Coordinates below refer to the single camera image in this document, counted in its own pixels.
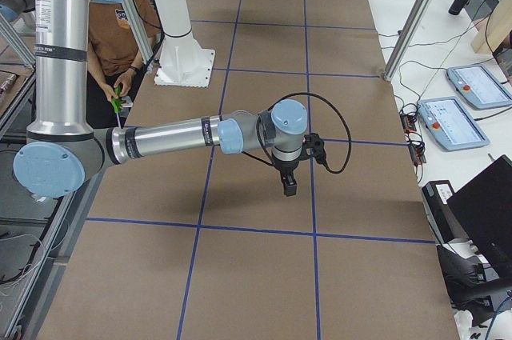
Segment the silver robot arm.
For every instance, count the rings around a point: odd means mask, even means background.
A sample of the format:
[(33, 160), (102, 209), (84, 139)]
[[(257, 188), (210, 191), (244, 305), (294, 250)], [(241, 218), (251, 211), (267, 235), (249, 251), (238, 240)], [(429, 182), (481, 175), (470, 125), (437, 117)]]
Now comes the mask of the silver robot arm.
[(305, 158), (306, 108), (278, 101), (258, 115), (245, 111), (164, 126), (96, 130), (86, 122), (89, 5), (92, 0), (35, 0), (36, 117), (14, 158), (16, 179), (29, 192), (59, 198), (101, 170), (131, 158), (219, 146), (225, 154), (270, 148), (284, 193)]
[(1, 0), (1, 14), (8, 22), (22, 18), (30, 29), (35, 30), (35, 0)]

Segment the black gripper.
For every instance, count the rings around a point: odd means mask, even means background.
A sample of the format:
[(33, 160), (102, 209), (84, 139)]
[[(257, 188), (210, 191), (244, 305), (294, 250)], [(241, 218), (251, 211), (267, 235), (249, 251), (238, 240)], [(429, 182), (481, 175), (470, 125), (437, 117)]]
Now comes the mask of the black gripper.
[(297, 183), (294, 180), (294, 171), (298, 167), (298, 160), (283, 161), (273, 156), (274, 167), (280, 173), (280, 183), (283, 187), (284, 195), (287, 197), (295, 196), (297, 193)]

